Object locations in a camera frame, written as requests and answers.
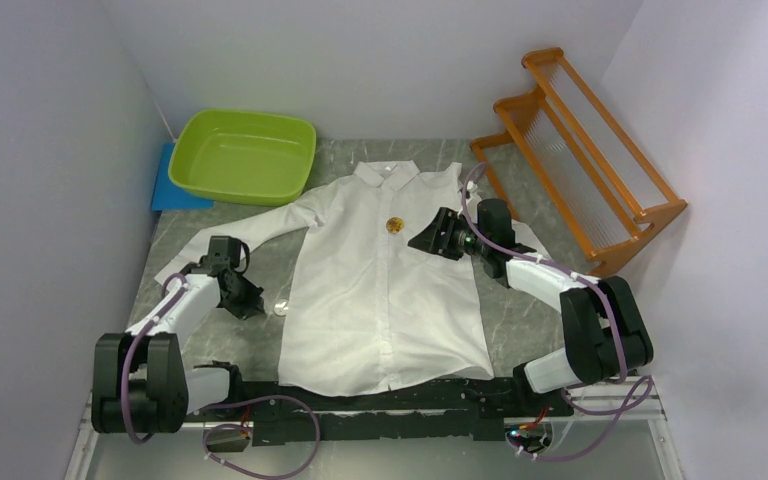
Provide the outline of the white button-up shirt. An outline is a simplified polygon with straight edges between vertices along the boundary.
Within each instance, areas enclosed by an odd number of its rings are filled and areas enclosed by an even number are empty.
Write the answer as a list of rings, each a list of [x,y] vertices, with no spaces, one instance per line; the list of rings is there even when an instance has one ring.
[[[444,376],[494,375],[468,258],[410,248],[439,208],[458,209],[460,163],[423,172],[411,161],[354,172],[265,213],[199,231],[156,275],[165,280],[214,235],[256,249],[304,230],[283,323],[277,377],[324,396],[377,394]],[[391,217],[404,229],[390,234]]]

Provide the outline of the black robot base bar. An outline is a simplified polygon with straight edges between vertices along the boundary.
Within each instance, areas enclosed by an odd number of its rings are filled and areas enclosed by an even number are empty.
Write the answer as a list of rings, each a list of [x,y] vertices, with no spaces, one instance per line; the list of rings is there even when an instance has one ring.
[[[501,441],[520,425],[567,418],[560,392],[536,394],[525,376],[443,378],[400,390],[327,397],[275,381],[240,381],[221,408],[190,413],[198,422],[244,424],[257,446],[290,442],[468,437]]]

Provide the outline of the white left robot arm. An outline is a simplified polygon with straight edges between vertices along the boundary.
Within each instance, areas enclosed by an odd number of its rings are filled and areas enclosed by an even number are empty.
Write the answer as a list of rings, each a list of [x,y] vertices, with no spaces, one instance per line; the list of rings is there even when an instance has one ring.
[[[142,320],[99,338],[90,409],[96,432],[124,433],[142,444],[177,432],[188,415],[207,407],[223,420],[244,411],[239,368],[222,361],[186,368],[183,350],[216,310],[238,320],[263,314],[263,290],[245,276],[249,264],[246,243],[213,236],[198,260],[163,281],[160,302]]]

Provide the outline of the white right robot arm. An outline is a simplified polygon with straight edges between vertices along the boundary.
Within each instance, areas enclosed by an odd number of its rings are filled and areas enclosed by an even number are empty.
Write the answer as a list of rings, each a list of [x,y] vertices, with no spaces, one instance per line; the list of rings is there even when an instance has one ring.
[[[521,414],[537,413],[549,393],[618,379],[654,358],[628,282],[580,274],[519,243],[501,199],[481,200],[475,212],[441,207],[407,244],[448,260],[477,257],[490,278],[560,314],[563,347],[515,370],[523,379],[511,386],[510,401]]]

